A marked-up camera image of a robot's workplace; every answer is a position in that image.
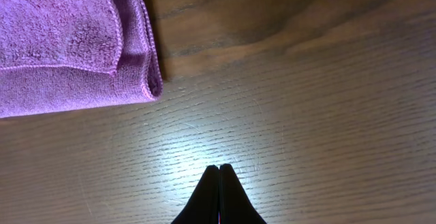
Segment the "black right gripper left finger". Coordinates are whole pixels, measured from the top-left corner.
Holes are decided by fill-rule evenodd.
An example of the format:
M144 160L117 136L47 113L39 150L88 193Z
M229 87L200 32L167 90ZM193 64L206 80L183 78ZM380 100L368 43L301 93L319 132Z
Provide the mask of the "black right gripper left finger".
M188 202L172 224L219 223L219 168L208 166Z

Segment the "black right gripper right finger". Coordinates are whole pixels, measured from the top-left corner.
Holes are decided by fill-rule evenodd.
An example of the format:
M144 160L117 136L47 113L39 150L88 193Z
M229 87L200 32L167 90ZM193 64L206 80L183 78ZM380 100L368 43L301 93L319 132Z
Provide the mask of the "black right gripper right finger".
M219 217L221 224L266 224L230 164L219 168Z

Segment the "purple cloth with white tag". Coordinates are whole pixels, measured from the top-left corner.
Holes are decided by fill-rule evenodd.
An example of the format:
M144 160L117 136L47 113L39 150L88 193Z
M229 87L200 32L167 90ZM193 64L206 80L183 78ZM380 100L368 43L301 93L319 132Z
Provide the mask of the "purple cloth with white tag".
M145 103L163 80L143 0L1 0L1 116Z

